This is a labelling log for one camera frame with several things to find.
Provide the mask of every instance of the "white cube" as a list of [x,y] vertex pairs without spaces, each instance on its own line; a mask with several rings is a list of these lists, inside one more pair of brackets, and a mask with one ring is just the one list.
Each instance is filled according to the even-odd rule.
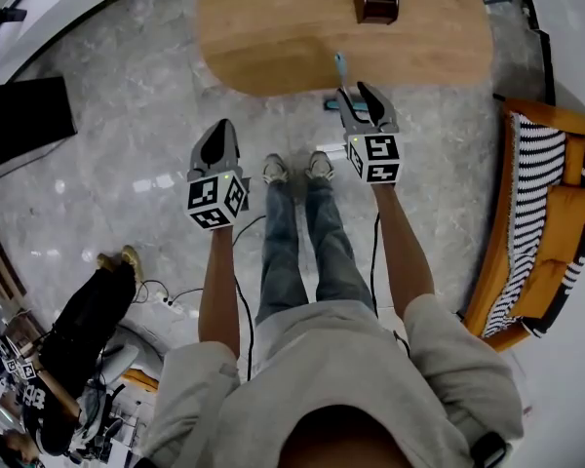
[[364,182],[397,182],[401,177],[402,155],[397,134],[366,134],[347,139],[347,157]]
[[188,183],[186,214],[204,230],[233,225],[247,190],[235,172],[205,176]]

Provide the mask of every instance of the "gray sneaker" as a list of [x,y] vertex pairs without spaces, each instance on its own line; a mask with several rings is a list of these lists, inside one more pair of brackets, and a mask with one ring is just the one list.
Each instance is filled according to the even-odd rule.
[[264,158],[262,179],[266,183],[289,181],[289,170],[286,168],[284,160],[278,154],[269,154]]
[[330,158],[323,151],[314,151],[310,156],[310,163],[305,174],[308,178],[326,178],[332,180],[333,165]]

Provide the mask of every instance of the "wooden table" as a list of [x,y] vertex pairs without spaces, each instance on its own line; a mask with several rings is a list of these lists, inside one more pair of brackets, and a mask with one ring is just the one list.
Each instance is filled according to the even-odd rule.
[[401,0],[399,18],[357,24],[353,0],[199,0],[198,40],[225,85],[257,97],[347,83],[467,85],[492,59],[482,0]]

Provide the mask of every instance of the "equipment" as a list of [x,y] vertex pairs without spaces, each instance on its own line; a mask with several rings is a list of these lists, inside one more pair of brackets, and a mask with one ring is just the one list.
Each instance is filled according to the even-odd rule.
[[403,148],[397,140],[397,113],[375,87],[358,82],[370,121],[360,119],[343,87],[336,91],[349,161],[364,182],[395,183],[401,176]]
[[238,165],[236,131],[229,120],[212,125],[191,153],[186,214],[202,229],[233,225],[247,197]]

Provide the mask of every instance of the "sneaker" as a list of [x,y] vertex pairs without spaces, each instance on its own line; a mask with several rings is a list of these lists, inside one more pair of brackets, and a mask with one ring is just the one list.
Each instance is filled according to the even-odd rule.
[[130,264],[135,270],[135,281],[137,284],[141,284],[143,282],[143,268],[140,265],[137,250],[130,245],[126,245],[121,249],[121,259]]
[[280,158],[279,155],[269,154],[266,158],[264,158],[262,179],[266,183],[289,181],[289,170],[286,168],[284,160]]
[[333,165],[330,158],[323,151],[314,151],[310,156],[309,168],[305,171],[308,178],[325,178],[332,180]]
[[115,265],[113,264],[111,259],[108,256],[106,256],[104,253],[100,253],[97,256],[96,262],[97,262],[98,269],[106,269],[110,272],[113,272],[115,270]]

